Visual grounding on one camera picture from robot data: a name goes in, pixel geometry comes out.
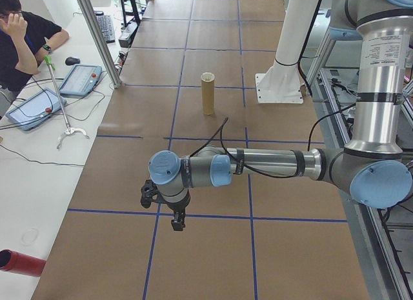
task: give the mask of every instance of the tablet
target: tablet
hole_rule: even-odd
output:
[[[53,113],[60,110],[59,98],[49,88],[44,88],[36,95],[27,99],[13,110],[6,113],[6,117],[16,124],[16,127],[27,131],[39,126]]]
[[[74,65],[60,85],[60,94],[67,97],[86,96],[99,81],[101,73],[101,66]]]

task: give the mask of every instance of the table surface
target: table surface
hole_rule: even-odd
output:
[[[114,26],[115,30],[120,32],[120,22],[115,21]],[[71,66],[64,64],[69,56],[80,58],[84,64],[101,65],[105,71],[84,17],[75,14],[67,30],[70,39],[52,54],[52,62],[56,67],[55,76],[63,78],[71,69]],[[112,58],[116,59],[121,49],[119,43],[110,43],[108,47]],[[42,63],[39,69],[41,72],[35,75],[35,79],[50,79],[45,63]],[[86,120],[79,121],[69,117],[70,124],[75,128],[85,129],[90,139],[86,139],[82,134],[66,137],[58,150],[57,138],[66,130],[66,126],[63,116],[57,115],[29,132],[18,128],[1,130],[0,136],[4,139],[1,145],[31,160],[83,165],[113,91],[107,73],[103,72],[102,77],[95,88],[96,92],[66,107],[68,115],[84,119],[102,99]],[[43,88],[54,88],[51,82],[39,84]],[[28,99],[39,91],[40,88],[33,83],[20,93],[19,98]],[[77,99],[66,100],[72,103]],[[10,123],[6,117],[0,120],[0,126]],[[83,168],[31,163],[4,148],[0,148],[0,161],[0,186],[3,196],[0,207],[0,248],[46,259]],[[30,299],[38,280],[35,277],[0,272],[0,299]]]

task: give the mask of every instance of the black shirt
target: black shirt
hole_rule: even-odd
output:
[[[25,41],[33,54],[46,43],[45,37],[50,39],[62,30],[62,27],[33,13],[23,12],[23,17],[27,21]],[[30,74],[15,69],[18,62],[12,38],[0,30],[0,83],[11,91],[21,90],[31,78]]]

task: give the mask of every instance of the reacher grabber tool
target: reacher grabber tool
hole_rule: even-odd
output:
[[[49,69],[50,76],[52,77],[54,89],[56,91],[57,97],[59,98],[60,107],[62,109],[63,118],[65,119],[65,124],[66,124],[66,131],[63,132],[59,136],[59,138],[57,139],[57,149],[59,150],[62,147],[63,139],[67,136],[71,136],[71,135],[75,134],[76,132],[81,132],[87,139],[89,139],[89,136],[87,135],[87,133],[84,129],[82,129],[82,128],[73,128],[73,127],[70,126],[69,119],[67,118],[66,111],[65,111],[65,104],[63,103],[62,97],[60,95],[59,87],[56,83],[56,78],[54,77],[53,70],[55,70],[55,68],[54,68],[54,65],[52,64],[52,59],[48,55],[48,56],[45,56],[45,61],[46,61],[47,67]]]

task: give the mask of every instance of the computer mouse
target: computer mouse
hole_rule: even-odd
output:
[[[76,63],[80,63],[80,59],[76,57],[67,57],[65,64],[66,66],[73,66]]]

